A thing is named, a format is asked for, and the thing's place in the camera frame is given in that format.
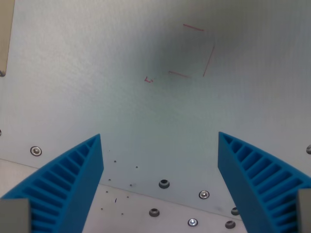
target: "metal sheet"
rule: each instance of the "metal sheet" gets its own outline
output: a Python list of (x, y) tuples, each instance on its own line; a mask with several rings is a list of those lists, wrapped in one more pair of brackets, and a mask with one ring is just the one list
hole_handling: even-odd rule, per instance
[[(0, 177), (5, 177), (0, 179), (0, 196), (34, 171), (36, 168), (0, 160)], [(160, 216), (150, 217), (152, 208), (157, 208)], [(190, 228), (187, 225), (190, 218), (196, 218), (198, 226)], [(225, 223), (230, 220), (236, 222), (236, 227), (229, 230)], [(97, 188), (83, 233), (188, 233), (190, 230), (194, 233), (246, 233), (240, 220), (105, 185)]]
[[(0, 158), (41, 167), (101, 133), (102, 184), (231, 216), (218, 131), (311, 175), (310, 4), (17, 0), (0, 80)], [(176, 49), (188, 41), (183, 24), (206, 32), (205, 58), (194, 56), (196, 43)], [(191, 78), (163, 74), (166, 54), (182, 52), (172, 66), (187, 71), (193, 59)]]

